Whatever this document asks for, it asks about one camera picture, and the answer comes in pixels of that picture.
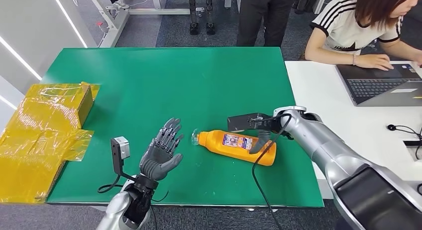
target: yellow plastic wrap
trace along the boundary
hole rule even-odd
[[[0,202],[43,203],[65,161],[81,161],[98,85],[36,84],[0,136]]]

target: orange bottle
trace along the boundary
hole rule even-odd
[[[192,133],[192,144],[202,145],[209,151],[255,163],[262,152],[268,147],[268,141],[256,154],[249,154],[249,150],[258,141],[257,137],[225,132],[222,130],[202,131],[195,130]],[[258,164],[270,166],[276,157],[277,144],[274,143],[270,149],[262,156]]]

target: white t-shirt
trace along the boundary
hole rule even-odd
[[[392,42],[400,38],[403,17],[393,27],[361,25],[355,18],[357,0],[332,0],[311,23],[321,29],[327,39],[324,49],[341,53],[360,54],[360,50],[378,38]]]

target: bottle label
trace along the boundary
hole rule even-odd
[[[252,148],[252,138],[239,137],[233,134],[225,134],[223,138],[223,145],[250,150]]]

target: green table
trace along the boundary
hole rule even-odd
[[[279,48],[63,49],[42,79],[81,81],[101,84],[83,126],[95,133],[84,159],[67,163],[48,203],[106,204],[119,191],[97,193],[100,185],[115,179],[110,139],[129,140],[131,157],[123,169],[133,175],[160,127],[177,117],[186,137],[176,152],[184,158],[160,181],[154,198],[168,190],[161,204],[265,205],[251,175],[252,163],[193,146],[190,135],[195,128],[226,130],[228,116],[271,114],[294,105]],[[256,175],[272,205],[323,206],[311,161],[294,141],[280,138],[274,165],[258,166]]]

